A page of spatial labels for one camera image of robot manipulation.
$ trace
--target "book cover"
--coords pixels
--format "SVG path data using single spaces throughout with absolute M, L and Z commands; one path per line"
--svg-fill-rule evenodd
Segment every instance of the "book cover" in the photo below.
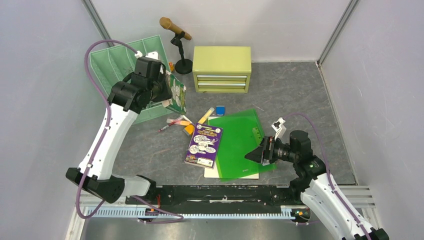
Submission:
M 196 123 L 184 162 L 203 168 L 213 168 L 223 129 Z
M 172 98 L 162 102 L 162 105 L 176 113 L 185 115 L 186 109 L 186 86 L 172 73 L 166 75 L 166 80 L 172 92 Z

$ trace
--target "tool chest drawer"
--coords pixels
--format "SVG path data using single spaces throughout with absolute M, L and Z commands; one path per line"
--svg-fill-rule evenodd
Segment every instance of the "tool chest drawer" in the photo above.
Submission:
M 247 93 L 251 73 L 250 47 L 194 47 L 193 77 L 198 93 Z

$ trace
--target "drawer handle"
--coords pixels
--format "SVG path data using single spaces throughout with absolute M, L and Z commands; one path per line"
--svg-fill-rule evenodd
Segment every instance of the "drawer handle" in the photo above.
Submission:
M 199 83 L 199 86 L 246 86 L 246 83 Z
M 248 76 L 240 75 L 197 75 L 198 78 L 225 78 L 225 79 L 246 79 Z

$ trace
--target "white wall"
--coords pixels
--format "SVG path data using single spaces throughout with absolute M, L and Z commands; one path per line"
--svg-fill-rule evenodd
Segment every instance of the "white wall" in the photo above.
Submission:
M 174 34 L 159 25 L 170 18 L 194 46 L 251 46 L 252 60 L 317 60 L 349 0 L 92 0 L 113 39 L 124 42 L 160 35 L 168 60 L 180 59 Z
M 360 1 L 323 64 L 358 179 L 390 239 L 424 228 L 424 1 Z
M 78 0 L 3 0 L 0 33 L 0 239 L 64 239 L 77 191 L 65 173 L 105 111 L 83 64 L 101 37 Z

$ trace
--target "blue eraser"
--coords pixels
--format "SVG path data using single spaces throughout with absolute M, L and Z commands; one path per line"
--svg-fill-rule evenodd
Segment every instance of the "blue eraser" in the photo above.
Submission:
M 216 106 L 215 112 L 217 116 L 224 116 L 225 106 Z

